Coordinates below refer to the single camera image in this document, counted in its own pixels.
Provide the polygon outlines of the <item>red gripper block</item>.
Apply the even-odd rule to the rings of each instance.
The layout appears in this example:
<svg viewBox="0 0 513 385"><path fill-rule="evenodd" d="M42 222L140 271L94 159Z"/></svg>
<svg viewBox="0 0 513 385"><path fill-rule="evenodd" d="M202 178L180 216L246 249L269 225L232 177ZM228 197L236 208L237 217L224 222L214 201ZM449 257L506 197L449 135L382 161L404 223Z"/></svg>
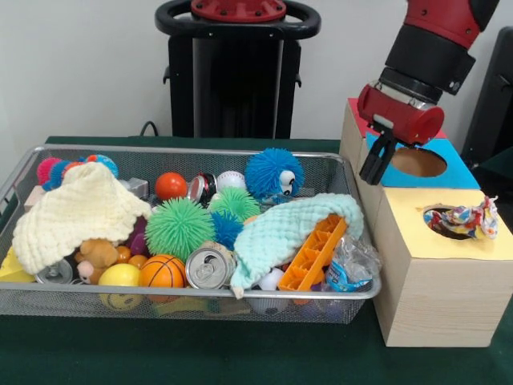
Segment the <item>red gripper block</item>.
<svg viewBox="0 0 513 385"><path fill-rule="evenodd" d="M397 141L408 145L424 145L436 137L443 121L444 111L432 104L385 85L368 83L357 100L357 109L370 127L381 132L391 130L374 141L359 176L368 184L376 185L388 167L396 150Z"/></svg>

